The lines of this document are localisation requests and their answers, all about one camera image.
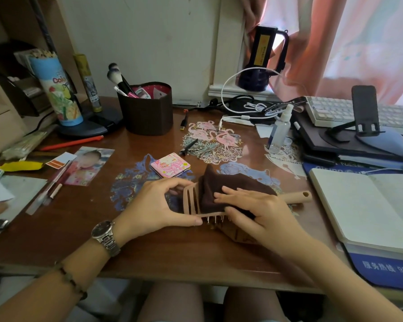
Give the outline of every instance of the curtain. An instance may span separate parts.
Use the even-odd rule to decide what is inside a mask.
[[[403,0],[267,0],[261,25],[290,36],[287,79],[270,80],[282,100],[351,99],[352,86],[374,85],[378,103],[403,105]]]

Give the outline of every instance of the forearm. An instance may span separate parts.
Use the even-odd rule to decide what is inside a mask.
[[[90,239],[62,262],[73,280],[86,290],[108,259],[102,244]],[[62,321],[80,298],[59,271],[51,271],[4,303],[0,321]]]
[[[403,321],[400,309],[344,265],[325,244],[314,240],[306,254],[295,261],[349,321]]]

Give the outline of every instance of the beaded bracelet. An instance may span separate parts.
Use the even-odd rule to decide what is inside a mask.
[[[82,290],[82,287],[77,285],[76,282],[73,280],[73,276],[64,270],[64,266],[61,262],[55,261],[54,270],[60,271],[61,274],[64,276],[65,281],[68,281],[72,284],[73,288],[75,289],[75,292],[80,293],[82,295],[80,301],[83,301],[88,297],[87,292],[84,292]]]

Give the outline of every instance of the wooden desk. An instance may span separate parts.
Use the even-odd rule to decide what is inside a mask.
[[[118,103],[116,98],[102,98],[102,103]],[[189,122],[213,120],[220,113],[189,113]],[[179,151],[186,131],[179,130],[182,110],[175,110],[174,127],[165,136],[138,136],[122,128],[105,136],[102,141],[86,146],[111,148],[115,152],[88,187],[64,186],[52,204],[42,207],[33,216],[21,213],[8,230],[0,234],[0,273],[41,274],[74,251],[90,237],[91,229],[119,214],[110,199],[111,185],[119,173],[132,168],[146,154],[161,158]],[[225,123],[242,136],[243,157],[238,159],[253,169],[270,171],[280,180],[284,192],[309,189],[314,201],[296,211],[300,224],[313,237],[328,245],[345,263],[343,252],[336,249],[337,239],[315,190],[305,178],[275,166],[265,156],[265,140],[253,127]],[[44,144],[59,142],[48,138]],[[80,146],[62,149],[75,152]],[[194,156],[186,156],[196,176],[204,173],[206,164]],[[52,168],[27,174],[48,178]],[[170,227],[129,242],[122,253],[111,259],[101,276],[141,278],[145,280],[179,280],[213,285],[246,286],[277,290],[320,293],[299,269],[271,254],[261,246],[232,242],[219,230],[204,224],[201,227]],[[389,298],[403,298],[403,292],[381,290]]]

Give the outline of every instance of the brown pencil holder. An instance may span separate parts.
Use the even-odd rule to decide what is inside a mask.
[[[151,99],[126,97],[118,93],[125,128],[144,136],[161,136],[173,126],[172,88],[162,82],[134,85],[142,87]]]

